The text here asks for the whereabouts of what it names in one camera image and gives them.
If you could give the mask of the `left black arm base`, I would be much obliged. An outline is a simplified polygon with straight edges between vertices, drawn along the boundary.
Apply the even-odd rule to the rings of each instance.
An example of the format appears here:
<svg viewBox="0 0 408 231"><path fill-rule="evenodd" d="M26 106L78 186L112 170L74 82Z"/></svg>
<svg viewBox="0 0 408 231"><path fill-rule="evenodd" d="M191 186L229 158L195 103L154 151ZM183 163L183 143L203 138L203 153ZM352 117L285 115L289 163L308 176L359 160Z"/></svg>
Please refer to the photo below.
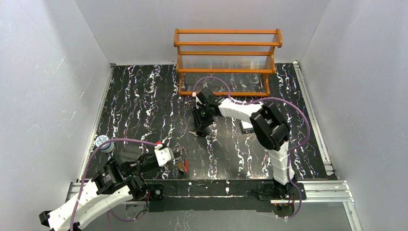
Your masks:
<svg viewBox="0 0 408 231"><path fill-rule="evenodd" d="M162 201L164 198L164 185L155 181L137 181L133 199L137 201Z"/></svg>

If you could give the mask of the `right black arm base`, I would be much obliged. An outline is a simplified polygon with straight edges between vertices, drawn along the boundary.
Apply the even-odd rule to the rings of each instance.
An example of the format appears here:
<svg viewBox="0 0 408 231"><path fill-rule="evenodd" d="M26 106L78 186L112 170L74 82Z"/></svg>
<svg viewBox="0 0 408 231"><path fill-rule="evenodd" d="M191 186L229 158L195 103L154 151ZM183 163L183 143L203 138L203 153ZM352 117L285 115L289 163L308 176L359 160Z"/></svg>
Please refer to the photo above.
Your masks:
<svg viewBox="0 0 408 231"><path fill-rule="evenodd" d="M290 218L296 214L295 202L307 199L304 185L291 183L281 185L276 181L262 181L247 192L260 201L272 201L272 212L279 218Z"/></svg>

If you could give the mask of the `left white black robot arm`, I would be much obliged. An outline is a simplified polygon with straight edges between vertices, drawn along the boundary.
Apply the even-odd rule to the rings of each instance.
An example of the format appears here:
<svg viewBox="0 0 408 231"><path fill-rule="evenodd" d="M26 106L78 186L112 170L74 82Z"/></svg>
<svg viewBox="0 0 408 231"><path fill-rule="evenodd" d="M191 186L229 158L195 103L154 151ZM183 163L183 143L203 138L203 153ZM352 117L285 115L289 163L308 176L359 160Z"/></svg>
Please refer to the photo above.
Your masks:
<svg viewBox="0 0 408 231"><path fill-rule="evenodd" d="M125 147L65 204L53 211L41 212L39 220L51 231L81 231L122 202L152 196L156 189L147 185L142 174L160 171L179 156L180 152L166 146L152 148L148 153L132 145Z"/></svg>

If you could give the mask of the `metal keyring with red handle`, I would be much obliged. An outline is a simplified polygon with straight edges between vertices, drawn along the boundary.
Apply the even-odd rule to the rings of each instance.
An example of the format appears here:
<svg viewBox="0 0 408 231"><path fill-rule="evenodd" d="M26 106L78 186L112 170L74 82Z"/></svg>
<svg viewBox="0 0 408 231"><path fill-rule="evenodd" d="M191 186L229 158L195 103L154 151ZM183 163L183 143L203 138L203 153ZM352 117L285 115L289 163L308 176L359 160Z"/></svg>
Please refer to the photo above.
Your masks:
<svg viewBox="0 0 408 231"><path fill-rule="evenodd" d="M175 167L177 168L178 173L185 175L188 172L189 162L188 160L181 155L180 153L175 154Z"/></svg>

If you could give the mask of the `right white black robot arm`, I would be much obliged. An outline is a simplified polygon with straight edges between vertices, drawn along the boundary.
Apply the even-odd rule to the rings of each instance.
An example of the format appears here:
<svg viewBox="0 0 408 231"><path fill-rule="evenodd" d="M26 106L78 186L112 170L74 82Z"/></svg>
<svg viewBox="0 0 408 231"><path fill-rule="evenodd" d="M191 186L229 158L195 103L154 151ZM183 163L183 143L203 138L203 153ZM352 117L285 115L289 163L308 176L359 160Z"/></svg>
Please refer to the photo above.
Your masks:
<svg viewBox="0 0 408 231"><path fill-rule="evenodd" d="M197 135L214 123L215 117L230 117L251 124L258 142L268 151L273 180L281 186L295 183L294 170L288 154L290 125L274 103L246 103L217 96L209 88L194 92L192 109Z"/></svg>

